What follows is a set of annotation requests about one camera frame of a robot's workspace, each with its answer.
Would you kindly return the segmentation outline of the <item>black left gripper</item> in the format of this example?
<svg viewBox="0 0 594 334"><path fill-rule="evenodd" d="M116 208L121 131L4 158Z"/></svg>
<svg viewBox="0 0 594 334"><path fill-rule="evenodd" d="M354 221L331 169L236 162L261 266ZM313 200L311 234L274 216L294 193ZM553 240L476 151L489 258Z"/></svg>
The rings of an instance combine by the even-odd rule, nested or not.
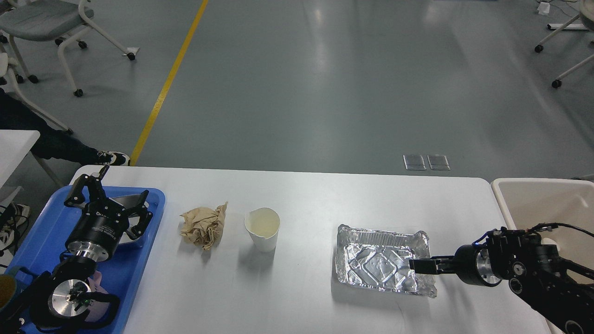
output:
<svg viewBox="0 0 594 334"><path fill-rule="evenodd" d="M66 251L96 263L113 257L124 231L131 241L140 239L154 216L146 205L148 194L126 195L122 206L106 196L102 180L109 168L105 165L98 173L78 177L64 200L66 207L82 209L66 239Z"/></svg>

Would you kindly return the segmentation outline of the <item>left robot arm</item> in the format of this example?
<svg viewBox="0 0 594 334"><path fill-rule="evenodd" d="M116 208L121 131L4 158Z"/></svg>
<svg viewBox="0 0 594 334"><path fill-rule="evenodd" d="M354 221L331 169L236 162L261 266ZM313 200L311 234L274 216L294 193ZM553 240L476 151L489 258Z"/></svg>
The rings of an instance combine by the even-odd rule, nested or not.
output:
<svg viewBox="0 0 594 334"><path fill-rule="evenodd" d="M108 169L80 175L71 186L64 205L79 208L81 215L65 239L59 264L39 274L24 265L13 268L32 281L1 303L3 334L21 334L24 313L40 332L59 334L103 328L116 319L121 298L98 289L94 275L98 264L113 258L123 235L132 241L144 237L154 214L145 204L149 190L107 196L102 180Z"/></svg>

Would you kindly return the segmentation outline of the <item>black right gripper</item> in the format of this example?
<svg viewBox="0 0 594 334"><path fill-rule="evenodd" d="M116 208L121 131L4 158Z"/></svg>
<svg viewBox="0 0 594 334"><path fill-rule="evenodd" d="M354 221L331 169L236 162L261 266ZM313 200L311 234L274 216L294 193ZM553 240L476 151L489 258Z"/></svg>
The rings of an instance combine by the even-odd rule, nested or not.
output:
<svg viewBox="0 0 594 334"><path fill-rule="evenodd" d="M469 285L496 287L502 281L493 271L489 250L472 244L460 246L454 256L409 259L408 262L416 274L456 274Z"/></svg>

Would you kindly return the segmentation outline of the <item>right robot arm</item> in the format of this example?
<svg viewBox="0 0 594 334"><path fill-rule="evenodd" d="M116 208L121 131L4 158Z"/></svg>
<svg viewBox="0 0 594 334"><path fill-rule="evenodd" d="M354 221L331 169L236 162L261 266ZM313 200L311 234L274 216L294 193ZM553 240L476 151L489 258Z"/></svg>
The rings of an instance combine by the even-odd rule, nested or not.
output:
<svg viewBox="0 0 594 334"><path fill-rule="evenodd" d="M452 256L411 259L409 266L416 274L454 274L464 283L480 287L496 287L506 280L518 298L565 334L591 334L593 285L578 283L570 272L592 280L593 270L560 256L556 245L542 242L542 232L560 227L593 235L558 222L526 230L502 227L460 246Z"/></svg>

